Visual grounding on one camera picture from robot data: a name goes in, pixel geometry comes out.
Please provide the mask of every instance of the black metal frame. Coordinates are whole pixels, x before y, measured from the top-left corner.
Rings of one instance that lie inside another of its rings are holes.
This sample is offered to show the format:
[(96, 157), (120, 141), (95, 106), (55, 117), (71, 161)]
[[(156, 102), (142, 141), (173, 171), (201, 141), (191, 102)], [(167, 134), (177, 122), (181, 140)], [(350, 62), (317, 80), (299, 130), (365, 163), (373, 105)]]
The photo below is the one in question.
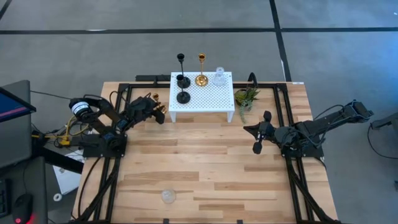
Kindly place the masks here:
[[(162, 77), (162, 79), (168, 78), (170, 76), (159, 76)], [(146, 77), (136, 77), (137, 81), (142, 81), (144, 79), (145, 81), (147, 80)], [(278, 121), (279, 121), (279, 126), (284, 126), (284, 119), (283, 119), (283, 113), (282, 113), (282, 106), (280, 103), (280, 98), (279, 98), (279, 92), (281, 91), (283, 93), (284, 101), (285, 101), (285, 106), (286, 106), (286, 112), (287, 112), (287, 117), (289, 120), (289, 124), (293, 124), (293, 114), (292, 114), (292, 109), (290, 107), (290, 101), (289, 101), (289, 94), (287, 91), (287, 85), (286, 83), (258, 83), (256, 76), (251, 73), (248, 79), (248, 82), (252, 82), (251, 84), (247, 83), (235, 83), (233, 84), (234, 88), (246, 88), (248, 85), (253, 85), (258, 88), (271, 88), (274, 92), (274, 98), (275, 98), (275, 106), (277, 108), (277, 115), (278, 115)], [(154, 82), (153, 83), (134, 83), (134, 84), (129, 84), (129, 83), (121, 83), (119, 84), (118, 87), (118, 95), (116, 97), (116, 111), (120, 110), (121, 107), (121, 100), (122, 100), (122, 95), (124, 92), (127, 93), (126, 96), (126, 101), (130, 102), (131, 97), (132, 97), (132, 90), (133, 88), (170, 88), (170, 83), (158, 83), (158, 77), (154, 76)], [(304, 167), (303, 167), (303, 162), (301, 158), (296, 158), (297, 161), (297, 168), (298, 168), (298, 175), (300, 178), (295, 175), (294, 169), (293, 169), (293, 163), (292, 163), (292, 158), (291, 157), (285, 157), (286, 165), (287, 165), (287, 172), (289, 175), (289, 184), (290, 184), (290, 190), (292, 192), (292, 202), (294, 205), (294, 213), (295, 213), (295, 218), (297, 223), (314, 223), (314, 216), (312, 212), (312, 208), (316, 210), (317, 212), (322, 212), (322, 210), (317, 206), (316, 202), (314, 199), (311, 197), (311, 195), (308, 192), (308, 187), (307, 187), (307, 181), (305, 179), (305, 172), (304, 172)], [(114, 168), (119, 169), (121, 159), (116, 158), (114, 161)], [(101, 182), (99, 183), (99, 189), (102, 189), (107, 181), (107, 174), (109, 171), (109, 163), (110, 159), (106, 158), (104, 161), (104, 166), (103, 166), (103, 171), (101, 175)], [(113, 183), (111, 184), (111, 190), (109, 194), (109, 200), (108, 200), (108, 207), (106, 209), (106, 218), (108, 222), (111, 221), (112, 217), (112, 211), (113, 211), (113, 204), (114, 204), (114, 197), (116, 194), (116, 185), (117, 185), (117, 178), (114, 179)], [(309, 198), (309, 200), (305, 200), (305, 208), (307, 211), (307, 217), (308, 220), (303, 220), (301, 211), (300, 211), (300, 204), (299, 204), (299, 197), (297, 194), (297, 189), (296, 186), (302, 191), (304, 194), (305, 198)], [(102, 220), (99, 220), (101, 213), (101, 203), (97, 206), (95, 212), (94, 212), (94, 221), (101, 222)]]

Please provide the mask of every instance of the gray floor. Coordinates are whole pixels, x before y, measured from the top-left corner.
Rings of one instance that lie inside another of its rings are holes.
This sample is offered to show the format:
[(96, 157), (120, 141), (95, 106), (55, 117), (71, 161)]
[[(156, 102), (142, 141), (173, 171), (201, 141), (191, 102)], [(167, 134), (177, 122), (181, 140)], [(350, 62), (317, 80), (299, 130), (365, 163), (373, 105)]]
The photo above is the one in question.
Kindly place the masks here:
[[(398, 26), (394, 0), (276, 0), (284, 27)], [(1, 30), (145, 29), (180, 27), (273, 27), (267, 0), (13, 0), (0, 20)], [(283, 34), (290, 72), (305, 82), (313, 114), (357, 99), (373, 119), (398, 112), (398, 32)], [(274, 33), (0, 35), (0, 84), (21, 79), (32, 89), (63, 96), (99, 94), (105, 81), (133, 81), (136, 75), (223, 66), (234, 80), (254, 72), (260, 81), (283, 81)], [(70, 116), (68, 101), (32, 95), (33, 122), (43, 130)], [(327, 134), (328, 176), (340, 220), (395, 223), (398, 220), (398, 161), (377, 156), (368, 146), (368, 124), (346, 125)], [(372, 132), (383, 154), (398, 156), (390, 127)], [(65, 222), (75, 199), (59, 191), (47, 167), (49, 217)]]

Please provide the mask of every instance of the wooden plank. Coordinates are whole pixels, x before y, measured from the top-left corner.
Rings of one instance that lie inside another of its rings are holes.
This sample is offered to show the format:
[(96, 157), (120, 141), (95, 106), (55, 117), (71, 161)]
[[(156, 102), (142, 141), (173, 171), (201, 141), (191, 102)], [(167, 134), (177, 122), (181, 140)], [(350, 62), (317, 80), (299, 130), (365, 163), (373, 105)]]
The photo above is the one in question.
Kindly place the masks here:
[[(108, 98), (119, 83), (105, 83), (102, 96)], [(304, 85), (287, 84), (294, 121), (312, 118)], [(158, 93), (169, 104), (168, 88), (137, 88), (132, 98)], [(283, 96), (279, 93), (282, 113), (287, 124)], [(261, 89), (259, 100), (245, 112), (247, 125), (263, 120), (265, 110), (272, 113), (278, 127), (274, 93)], [(254, 138), (243, 130), (238, 107), (231, 123), (225, 113), (182, 113), (171, 123), (154, 118), (130, 129), (125, 157), (121, 161), (113, 208), (113, 223), (293, 223), (294, 210), (285, 160), (280, 149), (264, 141), (262, 153), (252, 152)], [(108, 118), (100, 118), (110, 124)], [(81, 185), (95, 159), (88, 159)], [(325, 168), (312, 158), (303, 160), (308, 187), (322, 209), (337, 218)], [(98, 191), (103, 159), (93, 169), (81, 201), (87, 207)], [(176, 201), (163, 203), (161, 192), (173, 189)], [(108, 197), (103, 200), (101, 217), (105, 217)], [(303, 198), (299, 201), (304, 212)], [(77, 216), (75, 201), (73, 215)]]

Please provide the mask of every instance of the potted plant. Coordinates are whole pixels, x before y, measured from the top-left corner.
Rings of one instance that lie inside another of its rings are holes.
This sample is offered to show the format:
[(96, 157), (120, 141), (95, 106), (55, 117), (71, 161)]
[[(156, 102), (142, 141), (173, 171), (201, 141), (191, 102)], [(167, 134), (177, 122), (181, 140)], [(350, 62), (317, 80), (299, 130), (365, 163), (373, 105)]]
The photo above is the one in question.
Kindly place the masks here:
[(243, 123), (246, 123), (244, 119), (244, 109), (247, 107), (248, 111), (253, 107), (253, 100), (258, 100), (256, 98), (257, 94), (260, 91), (257, 91), (257, 88), (247, 87), (246, 89), (238, 90), (235, 93), (235, 102), (240, 106), (239, 115), (242, 119)]

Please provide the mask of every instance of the computer monitor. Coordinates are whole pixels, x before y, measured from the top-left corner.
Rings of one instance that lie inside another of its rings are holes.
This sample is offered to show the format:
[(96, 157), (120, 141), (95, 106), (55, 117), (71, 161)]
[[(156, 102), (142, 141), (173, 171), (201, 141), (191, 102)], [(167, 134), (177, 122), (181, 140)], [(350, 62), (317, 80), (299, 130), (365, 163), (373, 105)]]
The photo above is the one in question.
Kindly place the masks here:
[(36, 112), (36, 108), (0, 87), (0, 123)]

